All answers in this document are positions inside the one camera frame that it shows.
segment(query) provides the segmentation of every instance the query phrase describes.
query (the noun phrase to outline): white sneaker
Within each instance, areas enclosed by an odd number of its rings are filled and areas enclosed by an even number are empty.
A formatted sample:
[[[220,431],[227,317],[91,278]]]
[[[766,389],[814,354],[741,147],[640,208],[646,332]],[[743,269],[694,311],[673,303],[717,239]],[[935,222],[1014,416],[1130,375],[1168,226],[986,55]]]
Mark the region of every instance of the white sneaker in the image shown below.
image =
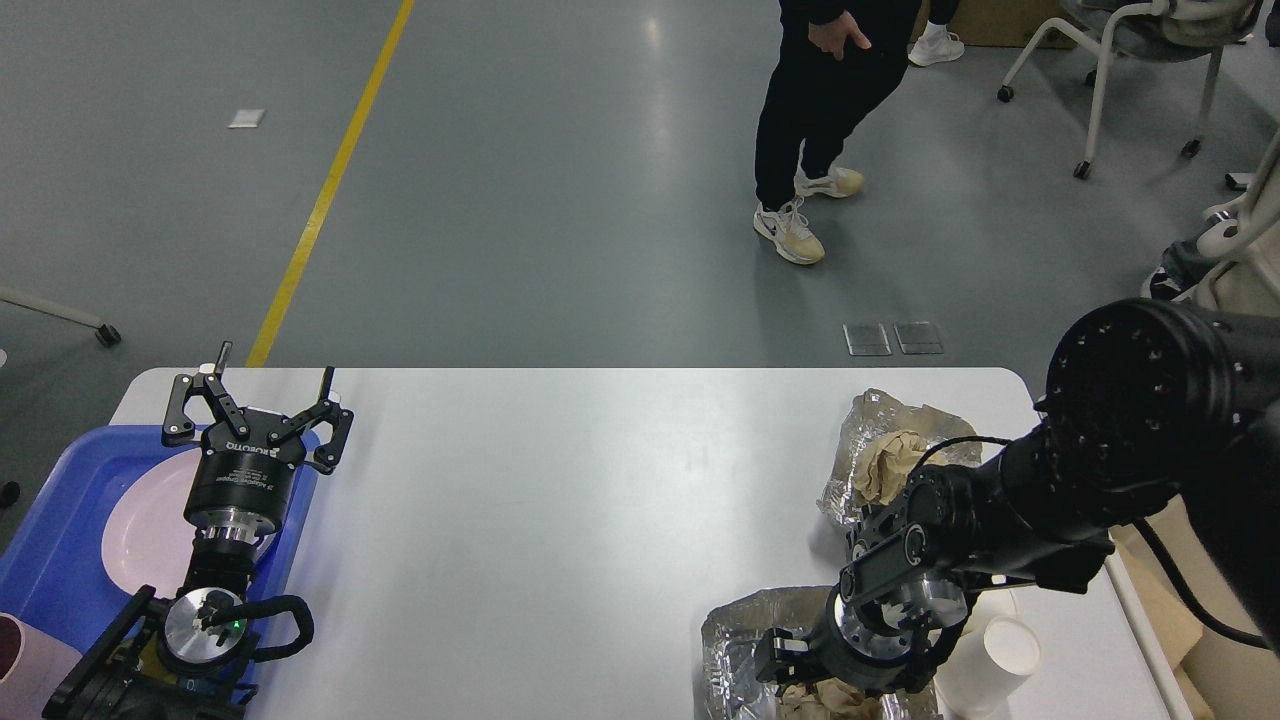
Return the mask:
[[[922,35],[906,59],[918,68],[932,65],[933,63],[950,63],[964,55],[964,42],[954,32],[940,32],[937,35]]]
[[[796,195],[810,197],[820,192],[828,197],[849,197],[858,195],[865,182],[867,178],[858,170],[836,165],[832,165],[826,176],[814,179],[809,179],[804,170],[800,170],[796,173]]]
[[[764,205],[758,204],[751,224],[764,240],[773,241],[773,247],[783,259],[796,265],[813,265],[826,258],[827,252],[809,231],[809,218],[800,214],[803,204],[804,199],[796,197],[777,213],[769,213]]]

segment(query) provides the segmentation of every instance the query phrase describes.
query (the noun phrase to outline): aluminum foil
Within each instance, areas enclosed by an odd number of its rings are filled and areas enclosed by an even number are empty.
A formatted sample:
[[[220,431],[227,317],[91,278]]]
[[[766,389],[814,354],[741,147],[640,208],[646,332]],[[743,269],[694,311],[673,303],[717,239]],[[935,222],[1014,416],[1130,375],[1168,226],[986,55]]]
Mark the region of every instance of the aluminum foil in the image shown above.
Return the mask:
[[[829,587],[773,588],[712,610],[703,623],[703,687],[699,717],[776,720],[774,687],[755,679],[755,643],[769,628],[804,637],[822,615]],[[883,720],[941,720],[931,684],[918,694],[881,698]]]
[[[858,456],[868,443],[884,433],[911,430],[933,446],[941,441],[960,436],[977,434],[973,425],[950,413],[943,413],[928,405],[914,407],[904,405],[882,389],[870,388],[854,398],[849,415],[840,427],[840,447],[836,448],[836,462],[831,469],[831,479],[818,498],[823,515],[837,527],[852,530],[861,518],[865,505],[854,488],[854,471]],[[978,443],[959,443],[943,448],[940,454],[947,462],[955,465],[979,465],[982,446]]]

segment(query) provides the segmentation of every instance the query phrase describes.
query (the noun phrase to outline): chair caster wheel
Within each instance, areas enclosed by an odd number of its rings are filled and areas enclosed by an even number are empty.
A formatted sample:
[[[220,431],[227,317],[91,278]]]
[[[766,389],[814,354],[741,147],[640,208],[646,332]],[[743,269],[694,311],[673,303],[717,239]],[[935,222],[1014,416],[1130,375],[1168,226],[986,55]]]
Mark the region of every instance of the chair caster wheel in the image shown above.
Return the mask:
[[[113,345],[120,342],[120,333],[111,325],[102,325],[93,332],[97,341],[102,343],[102,347],[111,347]]]
[[[15,482],[8,482],[0,486],[0,509],[13,507],[22,497],[22,487]]]

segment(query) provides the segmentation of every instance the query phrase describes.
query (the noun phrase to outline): white plate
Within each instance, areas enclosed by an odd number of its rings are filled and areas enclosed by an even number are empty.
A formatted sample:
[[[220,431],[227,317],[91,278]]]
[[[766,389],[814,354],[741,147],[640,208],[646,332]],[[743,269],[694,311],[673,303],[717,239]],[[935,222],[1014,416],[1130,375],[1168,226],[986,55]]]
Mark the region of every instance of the white plate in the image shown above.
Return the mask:
[[[152,585],[159,597],[173,597],[187,578],[196,528],[182,511],[198,465],[200,450],[179,452],[143,473],[115,503],[102,530],[102,568],[122,591]]]

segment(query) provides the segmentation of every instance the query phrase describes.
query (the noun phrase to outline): black pants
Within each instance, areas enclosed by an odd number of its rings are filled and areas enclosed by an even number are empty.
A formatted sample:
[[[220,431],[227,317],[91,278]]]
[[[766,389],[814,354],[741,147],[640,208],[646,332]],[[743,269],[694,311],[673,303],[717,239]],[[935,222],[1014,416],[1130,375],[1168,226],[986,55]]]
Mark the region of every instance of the black pants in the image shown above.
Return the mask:
[[[929,0],[929,22],[936,26],[950,23],[959,6],[960,0]]]
[[[850,41],[837,61],[809,42],[808,20],[783,4],[778,67],[755,133],[755,196],[765,209],[795,197],[797,159],[810,177],[826,173],[858,123],[902,82],[920,0],[847,0],[845,6],[872,49]]]

